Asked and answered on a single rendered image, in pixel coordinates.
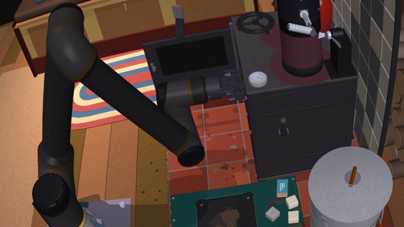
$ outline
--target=firewood stack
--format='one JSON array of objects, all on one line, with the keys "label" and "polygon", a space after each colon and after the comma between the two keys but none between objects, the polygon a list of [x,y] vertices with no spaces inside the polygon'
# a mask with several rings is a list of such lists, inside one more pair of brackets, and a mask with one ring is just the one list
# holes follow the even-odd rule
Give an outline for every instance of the firewood stack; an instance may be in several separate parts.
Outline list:
[{"label": "firewood stack", "polygon": [[386,140],[391,161],[387,163],[393,180],[404,178],[404,68],[395,75],[393,100],[390,109]]}]

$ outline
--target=black vertical plate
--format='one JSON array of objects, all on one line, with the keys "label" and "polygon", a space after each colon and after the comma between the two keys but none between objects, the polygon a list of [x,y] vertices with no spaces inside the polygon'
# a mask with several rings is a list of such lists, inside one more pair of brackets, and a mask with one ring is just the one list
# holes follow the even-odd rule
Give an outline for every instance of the black vertical plate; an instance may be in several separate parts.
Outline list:
[{"label": "black vertical plate", "polygon": [[195,201],[197,227],[257,227],[254,193]]}]

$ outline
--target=spring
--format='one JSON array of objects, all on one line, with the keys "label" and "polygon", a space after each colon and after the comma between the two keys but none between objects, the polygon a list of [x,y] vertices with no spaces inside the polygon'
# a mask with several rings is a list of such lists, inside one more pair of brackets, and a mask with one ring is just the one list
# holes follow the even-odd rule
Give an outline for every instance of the spring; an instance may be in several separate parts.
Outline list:
[{"label": "spring", "polygon": [[310,21],[309,18],[309,13],[306,10],[302,10],[300,12],[300,16],[303,18],[304,22],[306,23],[306,26],[312,26],[312,22]]},{"label": "spring", "polygon": [[311,27],[306,27],[306,26],[294,24],[294,23],[288,23],[287,29],[292,32],[302,33],[302,34],[306,34],[306,35],[310,35],[310,32],[312,31]]}]

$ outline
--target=green tray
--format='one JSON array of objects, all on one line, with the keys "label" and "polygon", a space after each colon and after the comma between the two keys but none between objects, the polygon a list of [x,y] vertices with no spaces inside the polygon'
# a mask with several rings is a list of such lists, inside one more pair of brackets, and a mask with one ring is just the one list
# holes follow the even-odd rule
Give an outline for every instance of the green tray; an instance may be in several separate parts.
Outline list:
[{"label": "green tray", "polygon": [[[276,200],[277,198],[277,180],[288,180],[287,196],[296,195],[299,206],[288,209],[286,198],[283,198],[282,204],[275,203],[274,207],[280,212],[280,216],[272,222],[265,213],[271,208],[267,205],[268,200]],[[294,227],[301,227],[304,224],[302,207],[299,195],[298,184],[294,175],[260,181],[257,183],[249,183],[233,187],[219,188],[214,190],[198,191],[187,194],[176,194],[171,196],[171,223],[172,227],[198,227],[196,200],[211,199],[217,197],[225,197],[242,193],[253,192],[256,222],[259,227],[290,227],[288,224],[288,212],[299,211],[299,223],[293,224]]]}]

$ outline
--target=white dial gauge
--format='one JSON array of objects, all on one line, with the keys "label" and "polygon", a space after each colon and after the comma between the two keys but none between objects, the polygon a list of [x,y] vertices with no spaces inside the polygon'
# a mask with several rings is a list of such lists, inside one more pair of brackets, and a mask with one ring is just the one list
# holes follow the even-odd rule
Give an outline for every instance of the white dial gauge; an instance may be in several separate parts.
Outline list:
[{"label": "white dial gauge", "polygon": [[254,88],[262,88],[268,82],[267,75],[261,71],[253,72],[248,77],[248,82]]}]

